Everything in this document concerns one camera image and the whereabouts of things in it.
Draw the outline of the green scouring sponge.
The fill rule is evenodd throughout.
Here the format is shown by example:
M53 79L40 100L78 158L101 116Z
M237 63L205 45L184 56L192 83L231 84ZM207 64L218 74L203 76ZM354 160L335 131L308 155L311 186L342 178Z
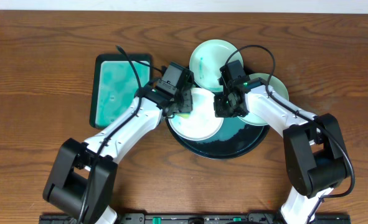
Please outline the green scouring sponge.
M178 113L176 114L176 116L179 116L179 117L182 117L184 119L187 119L190 117L190 114L189 113Z

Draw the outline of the mint green plate top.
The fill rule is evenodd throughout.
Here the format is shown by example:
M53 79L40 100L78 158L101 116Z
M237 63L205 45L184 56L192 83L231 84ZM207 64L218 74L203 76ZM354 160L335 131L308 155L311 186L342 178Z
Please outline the mint green plate top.
M219 39L207 40L198 45L189 61L189 70L194 74L195 83L211 92L222 92L220 68L236 50L230 42Z

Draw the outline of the white plate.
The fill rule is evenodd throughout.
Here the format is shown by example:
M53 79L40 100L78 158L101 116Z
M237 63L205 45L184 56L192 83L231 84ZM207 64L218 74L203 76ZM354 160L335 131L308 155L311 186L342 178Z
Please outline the white plate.
M203 88L192 88L193 109L190 117L176 116L168 120L172 130L180 137L191 141L211 138L221 128L224 119L215 116L214 94Z

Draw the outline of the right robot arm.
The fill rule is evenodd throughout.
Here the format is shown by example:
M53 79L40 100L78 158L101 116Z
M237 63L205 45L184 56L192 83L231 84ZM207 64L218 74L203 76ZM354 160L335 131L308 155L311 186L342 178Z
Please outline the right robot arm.
M292 188L280 208L283 223L311 223L320 204L340 183L354 177L337 119L302 110L261 78L219 79L223 93L214 98L217 117L254 114L282 138Z

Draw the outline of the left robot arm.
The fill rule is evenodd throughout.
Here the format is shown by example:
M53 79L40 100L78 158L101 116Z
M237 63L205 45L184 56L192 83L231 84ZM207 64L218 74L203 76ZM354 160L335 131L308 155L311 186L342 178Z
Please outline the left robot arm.
M114 223L110 207L118 164L127 152L164 118L192 110L190 90L146 85L128 109L98 134L84 142L72 138L60 147L43 199L77 223Z

